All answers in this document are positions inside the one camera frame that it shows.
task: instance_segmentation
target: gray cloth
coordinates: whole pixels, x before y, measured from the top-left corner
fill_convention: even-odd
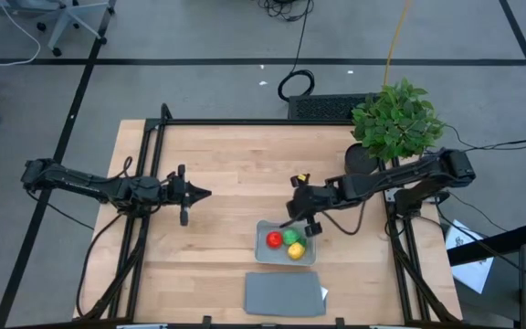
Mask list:
[[[326,314],[316,272],[247,273],[245,312],[279,316]]]

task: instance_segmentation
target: wooden table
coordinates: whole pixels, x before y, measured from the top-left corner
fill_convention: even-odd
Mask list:
[[[121,122],[108,175],[120,172],[127,156],[137,157],[143,125],[144,121]],[[324,232],[316,238],[318,257],[311,268],[255,262],[257,222],[287,219],[285,204],[293,194],[289,178],[311,173],[310,182],[323,185],[325,178],[342,175],[344,151],[352,143],[347,126],[167,126],[158,177],[186,164],[186,178],[213,195],[189,210],[190,224],[185,228],[179,224],[179,207],[163,207],[152,215],[135,322],[200,323],[204,315],[211,315],[217,324],[334,324],[336,317],[343,317],[347,324],[402,324],[380,193],[367,201],[356,236],[342,234],[318,216]],[[146,168],[150,162],[148,156]],[[115,213],[112,206],[101,206],[95,233]],[[359,208],[331,214],[352,229]],[[424,206],[422,214],[438,220],[433,206]],[[81,294],[84,310],[96,302],[115,274],[124,223],[121,219],[109,229],[91,253]],[[413,223],[426,282],[448,310],[461,318],[440,228],[421,219]],[[250,271],[317,271],[321,285],[329,290],[326,315],[246,314],[244,279]],[[415,286],[408,276],[407,283],[414,318],[418,318]]]

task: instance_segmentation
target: gray floor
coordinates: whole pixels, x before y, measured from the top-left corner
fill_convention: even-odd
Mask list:
[[[526,1],[510,5],[526,37]],[[400,0],[316,0],[301,55],[384,58],[402,6]],[[116,10],[100,58],[292,58],[302,24],[269,18],[255,2],[242,0],[119,0]],[[97,26],[100,14],[86,19]],[[30,20],[18,21],[46,42],[47,35],[39,35]],[[29,57],[30,42],[0,16],[0,58]],[[86,58],[91,45],[92,37],[82,29],[70,29],[58,46],[65,58]],[[394,56],[523,58],[499,2],[476,0],[416,0]],[[43,48],[40,57],[51,55]],[[307,69],[316,76],[315,94],[375,91],[384,73],[381,66]],[[277,97],[277,85],[289,70],[270,65],[97,66],[63,164],[106,175],[119,121],[155,117],[162,102],[176,118],[285,118],[287,104]],[[81,66],[0,68],[0,299],[35,207],[18,181],[24,162],[54,153],[82,71]],[[391,68],[390,81],[402,77],[429,90],[440,118],[467,142],[526,138],[526,67]],[[294,80],[286,93],[305,88],[305,80]],[[451,131],[439,145],[460,147]],[[525,225],[526,150],[469,156],[478,178],[455,192],[504,228]],[[94,224],[95,202],[55,192],[52,203]],[[499,233],[454,200],[443,208],[471,228]],[[85,228],[47,211],[8,325],[70,319],[90,237]],[[469,320],[504,323],[467,304],[463,308]]]

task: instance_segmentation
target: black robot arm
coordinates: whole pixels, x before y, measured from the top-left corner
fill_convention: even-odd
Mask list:
[[[163,181],[150,176],[105,178],[68,169],[52,159],[37,159],[26,162],[21,181],[29,192],[59,188],[96,198],[101,203],[110,202],[119,213],[135,217],[147,214],[151,207],[180,205],[180,224],[186,226],[186,209],[211,192],[186,182],[184,171],[184,165],[180,164],[178,173],[170,173]]]
[[[374,193],[421,181],[410,189],[394,194],[395,213],[408,216],[421,208],[421,202],[446,187],[469,185],[476,177],[464,152],[442,149],[417,162],[384,170],[372,175],[341,175],[326,179],[325,186],[311,186],[305,179],[292,179],[296,187],[293,199],[287,203],[291,221],[282,227],[306,219],[308,237],[321,233],[314,215],[331,209],[356,207]]]

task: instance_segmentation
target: clear plastic tray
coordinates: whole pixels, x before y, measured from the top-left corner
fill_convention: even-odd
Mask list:
[[[296,222],[288,228],[279,228],[280,223],[272,223],[260,220],[257,223],[257,238],[255,241],[255,260],[265,264],[311,266],[316,261],[316,243],[314,239],[306,238],[306,252],[299,260],[292,260],[288,256],[288,247],[285,244],[280,248],[271,249],[266,242],[267,234],[271,231],[283,233],[288,228],[296,229],[305,237],[304,227],[306,223]]]

